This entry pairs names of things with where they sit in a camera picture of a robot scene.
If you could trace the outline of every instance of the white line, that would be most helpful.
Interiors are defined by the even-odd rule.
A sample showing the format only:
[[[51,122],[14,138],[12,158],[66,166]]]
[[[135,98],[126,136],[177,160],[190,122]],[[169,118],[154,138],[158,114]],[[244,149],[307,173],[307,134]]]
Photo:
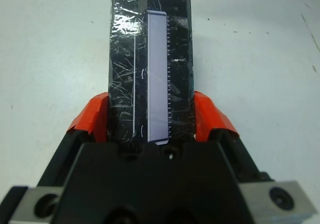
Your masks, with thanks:
[[[134,33],[134,44],[133,44],[133,128],[132,136],[135,134],[136,128],[136,33]]]

